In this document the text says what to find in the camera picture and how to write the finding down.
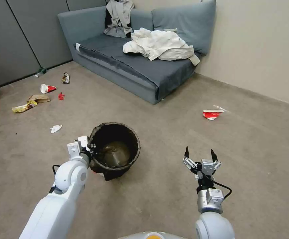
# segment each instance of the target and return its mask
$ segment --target gray partition panel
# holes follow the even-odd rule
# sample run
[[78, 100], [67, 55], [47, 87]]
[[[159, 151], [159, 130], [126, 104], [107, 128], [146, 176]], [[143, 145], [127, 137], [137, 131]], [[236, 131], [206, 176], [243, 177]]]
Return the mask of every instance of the gray partition panel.
[[0, 0], [0, 85], [34, 74], [40, 66], [5, 0]]
[[42, 67], [72, 59], [57, 14], [67, 12], [65, 0], [7, 0]]
[[68, 7], [70, 11], [91, 8], [91, 7], [100, 7], [106, 5], [106, 0], [67, 0]]

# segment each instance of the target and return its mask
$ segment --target label sticker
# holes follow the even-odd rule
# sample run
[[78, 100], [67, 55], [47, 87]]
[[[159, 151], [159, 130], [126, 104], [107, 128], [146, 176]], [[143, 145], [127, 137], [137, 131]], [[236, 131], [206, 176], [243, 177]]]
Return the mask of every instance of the label sticker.
[[80, 44], [76, 43], [76, 51], [79, 52], [79, 47], [80, 47], [80, 46], [81, 46]]

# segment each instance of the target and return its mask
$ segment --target white cloth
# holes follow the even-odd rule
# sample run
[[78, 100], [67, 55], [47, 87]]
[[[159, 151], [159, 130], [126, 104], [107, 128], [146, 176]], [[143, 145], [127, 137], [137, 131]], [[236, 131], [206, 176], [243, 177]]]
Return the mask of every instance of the white cloth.
[[166, 61], [189, 58], [195, 66], [200, 62], [194, 54], [193, 46], [188, 46], [172, 31], [150, 31], [140, 28], [131, 33], [131, 40], [124, 44], [124, 53], [140, 53], [151, 61], [156, 58]]
[[130, 23], [131, 9], [134, 3], [132, 0], [110, 0], [106, 8], [111, 15], [111, 24], [105, 29], [107, 35], [125, 38], [126, 34], [132, 32], [132, 28], [128, 27]]

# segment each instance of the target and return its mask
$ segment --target trash can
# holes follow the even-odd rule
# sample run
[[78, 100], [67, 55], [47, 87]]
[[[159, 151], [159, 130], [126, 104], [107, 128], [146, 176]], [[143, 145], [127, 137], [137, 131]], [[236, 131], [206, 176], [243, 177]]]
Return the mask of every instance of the trash can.
[[94, 128], [88, 147], [93, 151], [90, 168], [96, 173], [103, 173], [106, 181], [127, 172], [140, 153], [136, 133], [128, 126], [114, 122]]

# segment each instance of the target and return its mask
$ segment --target orange light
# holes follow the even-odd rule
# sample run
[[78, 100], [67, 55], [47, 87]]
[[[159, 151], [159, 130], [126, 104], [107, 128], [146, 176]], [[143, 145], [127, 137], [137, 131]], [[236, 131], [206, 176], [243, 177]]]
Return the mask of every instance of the orange light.
[[150, 235], [147, 237], [147, 239], [161, 239], [161, 237], [159, 237], [157, 235]]

